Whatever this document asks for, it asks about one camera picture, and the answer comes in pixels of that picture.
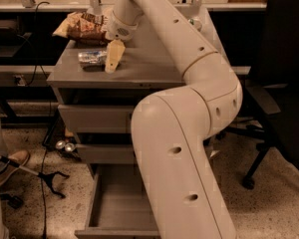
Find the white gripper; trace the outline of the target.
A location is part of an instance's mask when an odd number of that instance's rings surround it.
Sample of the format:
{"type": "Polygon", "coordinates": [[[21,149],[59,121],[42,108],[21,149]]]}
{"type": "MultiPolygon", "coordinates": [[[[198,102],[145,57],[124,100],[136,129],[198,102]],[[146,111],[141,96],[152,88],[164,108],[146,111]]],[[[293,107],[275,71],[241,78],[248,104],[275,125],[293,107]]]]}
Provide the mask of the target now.
{"type": "Polygon", "coordinates": [[[116,70],[126,49],[123,42],[131,40],[137,28],[138,24],[127,25],[117,18],[114,12],[110,13],[106,24],[106,38],[113,41],[107,46],[105,71],[108,74],[116,70]]]}

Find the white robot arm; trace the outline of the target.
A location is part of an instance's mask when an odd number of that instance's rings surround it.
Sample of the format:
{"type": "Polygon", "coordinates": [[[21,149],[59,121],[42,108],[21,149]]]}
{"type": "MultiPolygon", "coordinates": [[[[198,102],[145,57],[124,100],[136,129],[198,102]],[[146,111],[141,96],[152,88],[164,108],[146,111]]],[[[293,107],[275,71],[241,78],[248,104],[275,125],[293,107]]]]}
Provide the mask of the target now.
{"type": "Polygon", "coordinates": [[[108,30],[145,15],[184,84],[135,107],[132,139],[161,239],[237,239],[203,141],[237,116],[242,88],[228,62],[168,0],[117,0],[108,30]]]}

